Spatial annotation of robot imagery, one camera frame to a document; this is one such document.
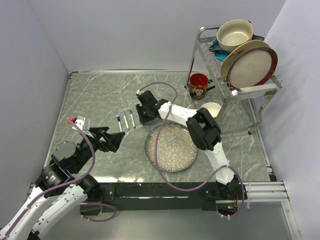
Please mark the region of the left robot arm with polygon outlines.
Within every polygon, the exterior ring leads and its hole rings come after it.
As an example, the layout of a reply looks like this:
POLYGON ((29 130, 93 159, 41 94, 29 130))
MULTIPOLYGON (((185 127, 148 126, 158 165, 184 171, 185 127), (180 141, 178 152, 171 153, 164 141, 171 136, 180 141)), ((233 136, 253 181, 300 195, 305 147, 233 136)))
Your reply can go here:
POLYGON ((125 133, 108 132, 108 127, 92 127, 75 144, 65 141, 51 155, 35 186, 14 218, 0 230, 2 240, 41 240, 69 211, 88 201, 103 200, 100 184, 90 174, 74 178, 97 150, 116 152, 125 133))

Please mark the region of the white pen teal tip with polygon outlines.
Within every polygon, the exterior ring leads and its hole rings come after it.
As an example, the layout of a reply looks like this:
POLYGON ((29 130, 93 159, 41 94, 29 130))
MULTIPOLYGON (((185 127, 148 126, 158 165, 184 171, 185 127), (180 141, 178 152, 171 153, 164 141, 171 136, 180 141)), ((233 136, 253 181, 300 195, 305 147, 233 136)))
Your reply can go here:
POLYGON ((136 129, 136 123, 135 123, 133 111, 131 109, 129 110, 129 115, 130 115, 130 119, 131 119, 131 122, 132 122, 132 127, 133 127, 133 129, 136 129))

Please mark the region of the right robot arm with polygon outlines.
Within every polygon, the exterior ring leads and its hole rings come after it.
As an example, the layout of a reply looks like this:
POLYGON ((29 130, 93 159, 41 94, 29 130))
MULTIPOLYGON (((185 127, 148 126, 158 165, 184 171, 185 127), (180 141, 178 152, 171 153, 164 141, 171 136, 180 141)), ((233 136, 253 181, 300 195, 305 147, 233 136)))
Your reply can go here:
POLYGON ((174 104, 174 101, 157 100, 149 90, 137 91, 139 104, 136 110, 141 124, 154 119, 161 119, 162 123, 155 137, 154 163, 164 182, 174 190, 180 192, 194 192, 204 187, 212 177, 219 186, 219 195, 224 199, 234 196, 246 199, 246 189, 237 171, 230 166, 222 146, 221 128, 206 108, 199 110, 185 108, 174 104), (169 182, 163 175, 158 162, 158 142, 163 127, 171 121, 187 128, 193 144, 205 153, 213 167, 213 173, 200 185, 193 188, 180 188, 169 182))

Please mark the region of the white pen black tip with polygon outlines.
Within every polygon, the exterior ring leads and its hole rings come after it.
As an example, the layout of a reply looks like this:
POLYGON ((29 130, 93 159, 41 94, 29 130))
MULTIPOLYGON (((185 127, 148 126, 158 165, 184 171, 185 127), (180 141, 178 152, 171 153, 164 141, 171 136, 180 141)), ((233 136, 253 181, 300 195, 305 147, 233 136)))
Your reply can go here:
POLYGON ((122 132, 122 131, 123 131, 123 128, 122 128, 122 124, 121 124, 121 118, 120 118, 119 115, 117 115, 116 118, 117 118, 119 130, 120 130, 120 132, 122 132))

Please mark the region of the white pen light blue tip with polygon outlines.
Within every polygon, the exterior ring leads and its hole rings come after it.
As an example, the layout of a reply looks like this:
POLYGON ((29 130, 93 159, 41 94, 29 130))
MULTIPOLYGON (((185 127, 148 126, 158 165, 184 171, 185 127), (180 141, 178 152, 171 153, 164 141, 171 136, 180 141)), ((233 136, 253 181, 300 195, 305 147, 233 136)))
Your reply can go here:
POLYGON ((125 122, 125 126, 126 126, 127 130, 129 131, 130 130, 130 126, 129 126, 128 119, 127 119, 125 111, 123 111, 122 114, 123 114, 123 119, 124 119, 124 122, 125 122))

